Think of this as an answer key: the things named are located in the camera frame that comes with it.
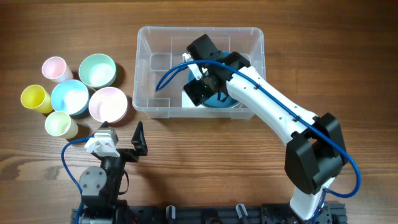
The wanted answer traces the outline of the pink plastic bowl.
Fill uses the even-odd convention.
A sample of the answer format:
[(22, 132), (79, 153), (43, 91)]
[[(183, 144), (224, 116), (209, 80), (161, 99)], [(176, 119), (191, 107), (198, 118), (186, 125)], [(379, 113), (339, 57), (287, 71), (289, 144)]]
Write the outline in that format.
[(90, 98), (88, 109), (93, 119), (99, 122), (116, 123), (127, 113), (127, 96), (118, 88), (105, 87)]

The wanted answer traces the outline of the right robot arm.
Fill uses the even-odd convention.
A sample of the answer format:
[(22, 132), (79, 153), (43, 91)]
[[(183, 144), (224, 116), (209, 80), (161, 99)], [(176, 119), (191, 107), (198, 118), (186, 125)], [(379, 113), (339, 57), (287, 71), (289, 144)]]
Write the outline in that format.
[(157, 209), (166, 223), (344, 223), (343, 204), (327, 203), (350, 161), (339, 121), (297, 105), (266, 80), (262, 30), (143, 27), (137, 35), (133, 107), (151, 118), (258, 116), (285, 146), (294, 184), (288, 203)]

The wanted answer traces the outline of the yellow plastic cup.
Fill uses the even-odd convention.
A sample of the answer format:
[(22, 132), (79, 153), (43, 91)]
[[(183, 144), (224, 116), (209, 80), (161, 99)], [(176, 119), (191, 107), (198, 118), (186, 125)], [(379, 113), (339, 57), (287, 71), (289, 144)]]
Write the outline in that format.
[(50, 94), (40, 85), (30, 85), (21, 94), (22, 105), (43, 114), (53, 111)]

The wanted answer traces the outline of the dark blue plastic plate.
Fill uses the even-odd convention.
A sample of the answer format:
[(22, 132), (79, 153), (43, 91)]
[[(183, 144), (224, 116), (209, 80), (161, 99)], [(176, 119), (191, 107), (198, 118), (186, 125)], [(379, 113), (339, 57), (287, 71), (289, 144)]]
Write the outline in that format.
[(203, 104), (199, 105), (199, 107), (207, 107), (207, 108), (233, 108), (239, 104), (239, 101), (234, 100), (230, 96), (226, 96), (224, 93), (221, 93), (221, 99), (226, 98), (226, 101), (221, 102), (218, 100), (218, 95), (213, 95), (211, 98), (206, 100)]

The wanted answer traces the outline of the cream plastic cup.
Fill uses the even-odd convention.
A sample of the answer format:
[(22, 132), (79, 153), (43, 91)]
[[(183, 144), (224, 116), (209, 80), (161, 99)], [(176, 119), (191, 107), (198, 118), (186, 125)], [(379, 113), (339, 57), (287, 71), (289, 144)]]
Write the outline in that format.
[(51, 136), (71, 139), (77, 135), (78, 125), (66, 112), (54, 111), (45, 120), (45, 130)]

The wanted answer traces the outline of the clear plastic storage bin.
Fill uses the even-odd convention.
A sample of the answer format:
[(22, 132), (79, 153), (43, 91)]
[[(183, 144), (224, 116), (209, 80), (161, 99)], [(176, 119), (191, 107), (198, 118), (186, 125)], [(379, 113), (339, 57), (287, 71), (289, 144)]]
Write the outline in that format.
[(254, 113), (244, 104), (233, 108), (182, 108), (183, 86), (189, 70), (180, 72), (156, 91), (164, 74), (183, 62), (182, 54), (203, 34), (224, 52), (239, 52), (261, 77), (266, 75), (264, 35), (257, 27), (142, 27), (137, 36), (133, 107), (154, 118), (249, 119)]

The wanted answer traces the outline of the mint green plastic bowl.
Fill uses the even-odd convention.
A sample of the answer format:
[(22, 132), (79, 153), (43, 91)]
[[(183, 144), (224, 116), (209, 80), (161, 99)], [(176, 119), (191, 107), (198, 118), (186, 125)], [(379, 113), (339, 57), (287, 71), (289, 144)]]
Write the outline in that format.
[(80, 80), (87, 86), (103, 88), (113, 84), (116, 79), (116, 63), (105, 54), (87, 56), (79, 66)]

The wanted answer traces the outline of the light blue plastic bowl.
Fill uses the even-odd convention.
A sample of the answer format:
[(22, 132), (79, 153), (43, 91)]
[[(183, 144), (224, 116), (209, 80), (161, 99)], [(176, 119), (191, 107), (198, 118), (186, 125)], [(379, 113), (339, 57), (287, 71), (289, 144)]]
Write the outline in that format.
[(66, 80), (52, 91), (51, 105), (55, 111), (63, 111), (75, 116), (82, 114), (90, 100), (89, 90), (79, 80)]

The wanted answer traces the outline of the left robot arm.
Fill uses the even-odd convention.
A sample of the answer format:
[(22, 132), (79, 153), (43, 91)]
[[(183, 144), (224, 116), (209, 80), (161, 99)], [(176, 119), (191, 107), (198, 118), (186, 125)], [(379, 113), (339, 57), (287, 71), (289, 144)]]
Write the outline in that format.
[(118, 149), (118, 136), (105, 121), (90, 136), (85, 149), (100, 160), (99, 166), (85, 170), (78, 181), (81, 187), (81, 205), (72, 216), (72, 223), (138, 223), (138, 217), (126, 200), (118, 197), (123, 179), (129, 180), (125, 166), (147, 155), (146, 140), (141, 122), (131, 139), (132, 149)]

